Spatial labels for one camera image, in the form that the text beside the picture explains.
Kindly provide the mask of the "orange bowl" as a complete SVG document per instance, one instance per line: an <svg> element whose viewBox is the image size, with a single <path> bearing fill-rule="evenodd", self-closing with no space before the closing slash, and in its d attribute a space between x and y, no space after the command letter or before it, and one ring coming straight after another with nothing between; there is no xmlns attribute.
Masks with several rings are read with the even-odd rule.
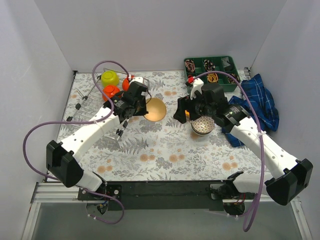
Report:
<svg viewBox="0 0 320 240"><path fill-rule="evenodd" d="M109 97L111 99L118 92L120 92L120 89L117 86L107 85L103 89L102 99L106 102L107 97Z"/></svg>
<svg viewBox="0 0 320 240"><path fill-rule="evenodd" d="M123 82L122 82L122 90L123 91L127 91L129 89L130 86L130 82L131 80L133 80L135 78L134 75L129 75L129 77L126 77Z"/></svg>

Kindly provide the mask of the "beige bowl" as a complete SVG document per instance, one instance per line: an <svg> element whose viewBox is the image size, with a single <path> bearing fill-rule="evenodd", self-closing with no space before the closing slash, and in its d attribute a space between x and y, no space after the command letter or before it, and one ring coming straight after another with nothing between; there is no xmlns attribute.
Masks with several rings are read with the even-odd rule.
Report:
<svg viewBox="0 0 320 240"><path fill-rule="evenodd" d="M151 122L158 122L165 118L167 114L167 108L165 103L159 98L152 98L146 104L147 114L144 118Z"/></svg>

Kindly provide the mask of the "brown white patterned bowl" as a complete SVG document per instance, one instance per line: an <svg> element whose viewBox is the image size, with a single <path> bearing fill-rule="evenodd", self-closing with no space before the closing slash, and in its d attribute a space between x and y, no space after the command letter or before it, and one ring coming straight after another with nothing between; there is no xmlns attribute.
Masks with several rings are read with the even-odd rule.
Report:
<svg viewBox="0 0 320 240"><path fill-rule="evenodd" d="M200 136L210 134L215 128L215 121L207 116L202 116L191 121L192 130Z"/></svg>

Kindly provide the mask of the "orange bowl front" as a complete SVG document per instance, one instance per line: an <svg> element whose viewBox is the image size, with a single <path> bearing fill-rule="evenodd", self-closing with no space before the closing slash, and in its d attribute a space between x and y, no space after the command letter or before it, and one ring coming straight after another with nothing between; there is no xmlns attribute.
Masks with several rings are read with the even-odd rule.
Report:
<svg viewBox="0 0 320 240"><path fill-rule="evenodd" d="M111 99L118 92L120 92L120 89L117 86L107 85L103 89L102 99L106 102L107 97L109 97Z"/></svg>

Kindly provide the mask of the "lime green bowl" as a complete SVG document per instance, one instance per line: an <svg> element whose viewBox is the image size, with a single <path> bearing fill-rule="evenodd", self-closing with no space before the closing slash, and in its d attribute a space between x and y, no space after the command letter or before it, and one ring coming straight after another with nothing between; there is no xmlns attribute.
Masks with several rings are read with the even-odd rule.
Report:
<svg viewBox="0 0 320 240"><path fill-rule="evenodd" d="M103 72L100 80L104 88L109 85L117 86L120 82L119 76L113 70Z"/></svg>

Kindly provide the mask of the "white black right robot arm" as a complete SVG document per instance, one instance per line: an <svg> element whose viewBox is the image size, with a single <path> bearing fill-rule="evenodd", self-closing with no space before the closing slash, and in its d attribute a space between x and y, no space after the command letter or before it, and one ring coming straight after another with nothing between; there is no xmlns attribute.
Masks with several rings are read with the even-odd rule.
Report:
<svg viewBox="0 0 320 240"><path fill-rule="evenodd" d="M228 103L221 86L203 85L197 79L190 95L178 98L173 117L185 124L186 112L192 121L211 118L249 148L270 172L264 177L254 177L238 171L215 190L217 194L235 197L261 192L285 206L309 185L313 164L306 158L297 159L260 131L257 121L242 106Z"/></svg>

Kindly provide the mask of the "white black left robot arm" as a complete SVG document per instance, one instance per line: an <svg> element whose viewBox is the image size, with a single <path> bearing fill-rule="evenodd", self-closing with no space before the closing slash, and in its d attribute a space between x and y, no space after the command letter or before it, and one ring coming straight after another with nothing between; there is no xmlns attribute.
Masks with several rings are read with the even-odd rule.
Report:
<svg viewBox="0 0 320 240"><path fill-rule="evenodd" d="M96 173L84 170L80 166L83 155L105 133L127 126L127 120L133 116L147 114L146 96L148 86L142 77L134 77L128 90L122 96L113 96L90 119L90 124L80 127L61 142L52 140L46 146L46 168L65 187L78 186L90 191L97 191L103 179Z"/></svg>

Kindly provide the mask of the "green compartment tray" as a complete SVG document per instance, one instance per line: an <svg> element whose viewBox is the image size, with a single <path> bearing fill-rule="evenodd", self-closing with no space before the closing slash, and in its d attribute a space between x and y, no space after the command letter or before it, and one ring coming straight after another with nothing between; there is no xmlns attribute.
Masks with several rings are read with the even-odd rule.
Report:
<svg viewBox="0 0 320 240"><path fill-rule="evenodd" d="M204 84L218 84L224 92L233 92L241 82L235 62L231 56L189 57L184 59L184 77L187 92L192 89L192 80L202 75L200 79Z"/></svg>

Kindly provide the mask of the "floral table mat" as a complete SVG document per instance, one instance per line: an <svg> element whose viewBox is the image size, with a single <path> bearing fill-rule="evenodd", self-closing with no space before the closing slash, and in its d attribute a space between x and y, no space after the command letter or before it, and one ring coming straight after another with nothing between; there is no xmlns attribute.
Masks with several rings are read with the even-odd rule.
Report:
<svg viewBox="0 0 320 240"><path fill-rule="evenodd" d="M224 180L242 171L259 175L261 162L247 147L232 147L219 126L200 136L190 123L173 118L177 99L187 94L182 71L145 71L153 98L166 106L164 119L129 119L120 140L115 130L104 133L79 155L80 166L107 181Z"/></svg>

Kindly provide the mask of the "blue plaid cloth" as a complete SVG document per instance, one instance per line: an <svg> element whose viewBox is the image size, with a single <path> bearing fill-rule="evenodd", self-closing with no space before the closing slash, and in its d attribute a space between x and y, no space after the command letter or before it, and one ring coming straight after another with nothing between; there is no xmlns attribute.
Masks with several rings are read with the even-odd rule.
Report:
<svg viewBox="0 0 320 240"><path fill-rule="evenodd" d="M261 75L258 73L250 80L242 81L241 87L243 88L251 105L254 108L261 130L267 132L276 132L280 122L279 112L275 106L275 101L271 92L264 86ZM250 114L254 121L256 121L244 96L232 96L228 103L242 106ZM244 143L242 143L236 137L230 133L227 133L225 128L222 128L221 131L225 134L226 139L232 147L236 148L244 145Z"/></svg>

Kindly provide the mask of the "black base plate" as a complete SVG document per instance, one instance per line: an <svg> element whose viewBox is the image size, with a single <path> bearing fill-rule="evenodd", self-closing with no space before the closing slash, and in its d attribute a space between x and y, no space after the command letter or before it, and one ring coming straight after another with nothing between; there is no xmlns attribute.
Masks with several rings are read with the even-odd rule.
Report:
<svg viewBox="0 0 320 240"><path fill-rule="evenodd" d="M241 194L224 180L110 181L99 194L119 200L125 210L223 210L223 199Z"/></svg>

